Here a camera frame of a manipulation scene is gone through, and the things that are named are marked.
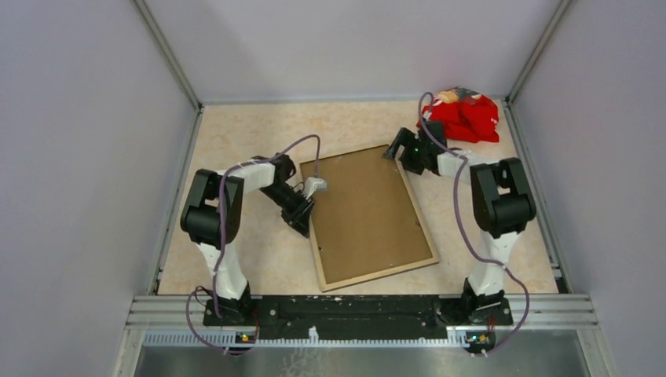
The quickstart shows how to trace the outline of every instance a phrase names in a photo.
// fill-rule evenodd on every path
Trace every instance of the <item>red cloth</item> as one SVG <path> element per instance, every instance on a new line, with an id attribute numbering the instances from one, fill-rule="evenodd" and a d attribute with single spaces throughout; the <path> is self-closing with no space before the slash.
<path id="1" fill-rule="evenodd" d="M 496 143 L 500 136 L 495 132 L 499 118 L 497 106 L 490 98 L 481 95 L 478 99 L 461 98 L 460 101 L 445 104 L 435 101 L 430 120 L 444 123 L 444 136 L 447 139 L 469 141 L 489 141 Z"/>

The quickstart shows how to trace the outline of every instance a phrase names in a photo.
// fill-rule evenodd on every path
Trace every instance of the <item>white wall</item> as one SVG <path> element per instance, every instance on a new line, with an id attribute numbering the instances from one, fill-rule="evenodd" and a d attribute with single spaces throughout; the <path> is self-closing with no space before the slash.
<path id="1" fill-rule="evenodd" d="M 504 95 L 556 0 L 148 0 L 200 100 Z"/>
<path id="2" fill-rule="evenodd" d="M 518 100 L 562 241 L 621 375 L 664 375 L 666 2 L 577 2 Z"/>
<path id="3" fill-rule="evenodd" d="M 0 375 L 106 376 L 194 112 L 130 1 L 0 6 Z"/>

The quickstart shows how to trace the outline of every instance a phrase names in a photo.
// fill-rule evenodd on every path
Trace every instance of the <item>cable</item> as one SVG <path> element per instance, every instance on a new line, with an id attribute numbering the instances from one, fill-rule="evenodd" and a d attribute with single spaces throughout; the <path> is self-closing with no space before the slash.
<path id="1" fill-rule="evenodd" d="M 205 344 L 206 346 L 209 346 L 210 348 L 214 350 L 218 350 L 222 352 L 223 354 L 230 354 L 230 355 L 243 355 L 247 352 L 247 350 L 244 351 L 234 351 L 234 350 L 229 350 L 229 348 L 225 347 L 220 347 L 216 346 L 215 344 L 208 342 L 206 339 L 204 339 L 199 333 L 196 332 L 196 329 L 194 328 L 194 325 L 192 324 L 192 318 L 190 318 L 189 315 L 189 304 L 192 301 L 192 297 L 196 298 L 196 301 L 199 301 L 199 298 L 197 298 L 196 294 L 199 292 L 206 292 L 208 295 L 211 295 L 213 297 L 213 306 L 215 310 L 215 315 L 218 318 L 222 318 L 222 315 L 220 313 L 219 309 L 219 304 L 218 304 L 218 292 L 217 292 L 217 274 L 218 270 L 220 268 L 220 264 L 222 263 L 222 259 L 225 256 L 225 245 L 226 245 L 226 208 L 228 206 L 226 199 L 222 199 L 223 197 L 226 198 L 225 196 L 225 183 L 227 177 L 234 171 L 238 170 L 242 167 L 250 166 L 250 165 L 255 165 L 255 164 L 260 164 L 260 163 L 270 163 L 274 159 L 278 159 L 284 155 L 287 154 L 290 150 L 293 149 L 296 145 L 301 144 L 303 141 L 315 138 L 317 140 L 317 153 L 315 155 L 315 160 L 314 160 L 314 177 L 318 178 L 319 177 L 319 153 L 321 150 L 321 138 L 317 134 L 310 134 L 304 137 L 301 137 L 297 141 L 294 141 L 286 147 L 282 152 L 279 152 L 275 154 L 273 157 L 268 158 L 268 159 L 260 159 L 260 160 L 251 160 L 251 161 L 246 161 L 244 163 L 239 163 L 238 165 L 235 165 L 233 167 L 230 167 L 227 169 L 227 171 L 222 175 L 222 179 L 220 180 L 220 193 L 219 197 L 221 198 L 220 200 L 220 245 L 221 245 L 221 250 L 220 250 L 220 256 L 218 260 L 215 262 L 215 267 L 213 268 L 213 289 L 212 291 L 207 290 L 204 287 L 198 286 L 192 291 L 192 293 L 189 294 L 187 301 L 185 302 L 185 319 L 187 320 L 187 324 L 189 327 L 189 330 L 192 332 L 192 334 L 197 338 L 201 343 Z M 256 335 L 258 336 L 258 319 L 257 319 L 257 333 Z"/>
<path id="2" fill-rule="evenodd" d="M 447 153 L 451 153 L 452 155 L 454 155 L 455 157 L 458 157 L 459 159 L 461 159 L 463 161 L 463 163 L 460 164 L 460 167 L 458 168 L 458 171 L 456 171 L 456 177 L 454 178 L 454 181 L 453 181 L 453 210 L 454 210 L 454 213 L 456 214 L 456 223 L 458 224 L 458 230 L 460 231 L 460 235 L 463 237 L 463 241 L 465 242 L 465 245 L 467 246 L 467 250 L 469 250 L 470 253 L 472 254 L 472 256 L 474 257 L 474 259 L 478 260 L 479 262 L 491 263 L 493 265 L 497 265 L 497 266 L 501 267 L 502 269 L 504 269 L 504 271 L 507 273 L 507 275 L 516 284 L 518 284 L 522 288 L 523 292 L 525 293 L 525 312 L 523 313 L 519 322 L 516 324 L 516 327 L 513 330 L 511 330 L 509 335 L 507 335 L 506 338 L 502 339 L 502 341 L 499 342 L 495 346 L 495 348 L 493 348 L 490 351 L 487 351 L 485 354 L 483 354 L 483 353 L 478 354 L 478 355 L 488 356 L 492 353 L 495 353 L 500 348 L 502 348 L 511 338 L 513 338 L 515 336 L 515 334 L 518 332 L 518 330 L 520 330 L 522 325 L 525 324 L 525 321 L 527 320 L 527 314 L 529 312 L 529 292 L 527 290 L 527 287 L 523 284 L 523 282 L 520 281 L 511 272 L 511 270 L 509 269 L 509 267 L 507 265 L 505 265 L 502 262 L 497 261 L 495 259 L 483 258 L 472 247 L 472 243 L 470 242 L 470 238 L 467 236 L 467 232 L 465 231 L 465 228 L 463 227 L 463 219 L 462 219 L 462 216 L 460 215 L 460 205 L 459 205 L 459 200 L 458 200 L 458 185 L 460 183 L 460 175 L 463 173 L 463 169 L 465 168 L 465 166 L 469 162 L 469 159 L 465 155 L 457 153 L 456 152 L 457 149 L 454 150 L 453 148 L 446 148 L 442 143 L 440 143 L 433 136 L 433 134 L 430 132 L 430 130 L 428 130 L 428 127 L 426 127 L 426 123 L 425 123 L 425 121 L 423 119 L 423 116 L 421 114 L 421 109 L 423 108 L 423 100 L 428 96 L 430 96 L 430 104 L 428 105 L 428 112 L 432 112 L 435 96 L 431 92 L 425 92 L 421 96 L 421 98 L 419 99 L 418 114 L 419 114 L 419 123 L 421 125 L 421 129 L 426 132 L 426 134 L 428 135 L 430 140 L 436 146 L 441 148 L 442 151 L 447 152 Z"/>

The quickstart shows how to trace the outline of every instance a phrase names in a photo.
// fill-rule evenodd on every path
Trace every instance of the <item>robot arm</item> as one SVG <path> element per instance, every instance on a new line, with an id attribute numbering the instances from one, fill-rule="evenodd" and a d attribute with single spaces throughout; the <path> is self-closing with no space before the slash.
<path id="1" fill-rule="evenodd" d="M 441 122 L 425 121 L 424 125 L 446 146 Z M 401 146 L 404 151 L 399 161 L 403 168 L 419 175 L 428 169 L 434 174 L 453 178 L 463 163 L 458 156 L 443 153 L 423 130 L 414 134 L 402 128 L 384 157 L 395 159 Z M 468 161 L 461 172 L 460 181 L 471 186 L 474 218 L 481 229 L 476 253 L 481 259 L 492 259 L 504 265 L 509 262 L 520 232 L 536 216 L 536 205 L 522 163 L 517 158 L 497 161 L 476 156 L 472 152 L 456 153 L 466 156 Z M 498 187 L 509 189 L 509 192 L 500 194 Z M 503 288 L 503 267 L 477 260 L 464 284 L 466 311 L 471 313 L 498 305 L 503 299 Z"/>
<path id="2" fill-rule="evenodd" d="M 216 292 L 220 298 L 239 300 L 247 289 L 247 279 L 238 262 L 236 234 L 240 227 L 243 195 L 260 190 L 282 208 L 282 219 L 304 237 L 309 237 L 309 215 L 313 209 L 312 194 L 325 188 L 325 181 L 308 178 L 305 189 L 297 192 L 288 183 L 295 165 L 287 155 L 271 163 L 256 163 L 234 170 L 225 180 L 224 198 L 219 197 L 222 175 L 226 170 L 214 172 L 198 170 L 192 180 L 181 216 L 181 228 L 196 243 L 210 274 L 216 275 Z M 225 245 L 221 245 L 220 206 L 207 203 L 225 201 Z M 222 254 L 217 272 L 215 265 Z"/>

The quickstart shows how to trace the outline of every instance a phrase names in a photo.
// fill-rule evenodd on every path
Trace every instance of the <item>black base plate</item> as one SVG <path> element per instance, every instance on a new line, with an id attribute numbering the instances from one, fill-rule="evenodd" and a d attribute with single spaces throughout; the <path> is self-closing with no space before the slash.
<path id="1" fill-rule="evenodd" d="M 455 301 L 459 299 L 438 295 L 255 296 L 254 315 L 238 323 L 217 318 L 209 300 L 203 324 L 255 326 L 258 319 L 262 339 L 307 339 L 312 326 L 320 339 L 329 340 L 446 339 L 448 323 L 441 314 L 459 310 Z M 510 314 L 494 321 L 513 324 Z M 458 324 L 473 323 L 467 319 Z"/>
<path id="2" fill-rule="evenodd" d="M 497 305 L 478 309 L 471 313 L 462 310 L 459 298 L 443 298 L 441 300 L 439 319 L 447 325 L 485 325 L 492 322 L 496 326 L 509 326 L 514 324 L 509 307 L 509 301 L 502 298 Z"/>

